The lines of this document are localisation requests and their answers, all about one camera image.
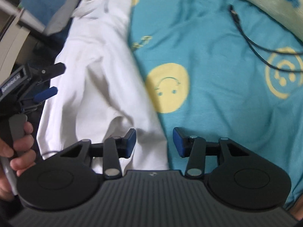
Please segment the person left hand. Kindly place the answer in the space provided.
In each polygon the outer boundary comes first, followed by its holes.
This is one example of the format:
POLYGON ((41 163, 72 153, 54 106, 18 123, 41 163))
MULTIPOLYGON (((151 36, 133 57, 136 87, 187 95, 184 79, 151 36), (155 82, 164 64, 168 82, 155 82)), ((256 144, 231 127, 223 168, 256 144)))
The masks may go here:
MULTIPOLYGON (((34 144, 34 138, 32 136, 33 126, 28 121, 24 124, 24 132, 24 137, 16 140, 13 143, 13 149, 1 139, 1 156, 11 158, 14 155, 14 150, 16 152, 23 153, 20 157, 10 161, 12 170, 16 171, 18 176, 20 176, 28 168, 35 165, 36 158, 36 153, 32 149, 34 144)), ((8 179, 1 168, 1 200, 12 201, 13 199, 14 194, 12 193, 10 183, 8 182, 8 179)))

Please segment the person right hand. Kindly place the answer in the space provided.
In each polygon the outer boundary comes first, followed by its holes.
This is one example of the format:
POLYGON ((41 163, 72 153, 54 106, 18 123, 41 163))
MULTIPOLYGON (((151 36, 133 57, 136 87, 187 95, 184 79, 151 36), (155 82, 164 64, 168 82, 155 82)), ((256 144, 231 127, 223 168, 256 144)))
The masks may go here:
POLYGON ((290 208, 289 213, 298 221, 303 219, 303 197, 301 196, 290 208))

